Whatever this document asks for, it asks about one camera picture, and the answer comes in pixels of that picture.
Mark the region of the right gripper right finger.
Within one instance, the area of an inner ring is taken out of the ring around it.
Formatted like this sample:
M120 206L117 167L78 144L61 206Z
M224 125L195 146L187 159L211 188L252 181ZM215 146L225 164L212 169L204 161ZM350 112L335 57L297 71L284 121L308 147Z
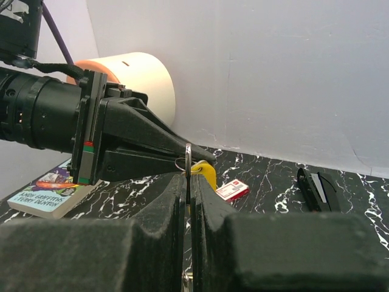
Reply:
M387 291L388 262L354 214L248 214L191 178L195 291Z

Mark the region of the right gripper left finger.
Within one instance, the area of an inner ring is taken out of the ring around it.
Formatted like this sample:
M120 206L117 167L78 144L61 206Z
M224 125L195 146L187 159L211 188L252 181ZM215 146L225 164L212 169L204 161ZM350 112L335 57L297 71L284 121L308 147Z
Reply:
M129 219L1 225L2 291L179 291L185 179Z

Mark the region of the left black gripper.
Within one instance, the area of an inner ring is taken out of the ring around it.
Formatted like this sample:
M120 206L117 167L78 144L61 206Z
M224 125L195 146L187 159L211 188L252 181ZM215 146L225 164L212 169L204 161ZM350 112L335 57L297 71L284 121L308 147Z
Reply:
M146 94L105 93L106 84L106 74L90 70L72 85L2 68L1 139L70 153L68 170L81 185L178 171L190 142L147 107Z

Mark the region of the yellow key tag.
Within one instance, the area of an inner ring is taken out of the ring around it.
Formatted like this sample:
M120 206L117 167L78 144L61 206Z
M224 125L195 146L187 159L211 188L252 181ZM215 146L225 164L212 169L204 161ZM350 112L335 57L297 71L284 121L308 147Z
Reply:
M191 200L191 189L190 189L190 179L187 178L186 171L183 171L183 175L187 180L187 194L185 197L185 202L187 205L187 210L190 212L190 200ZM191 167L191 175L202 175L206 178L207 182L210 184L213 190L217 189L216 185L216 170L205 160L198 161L193 164Z

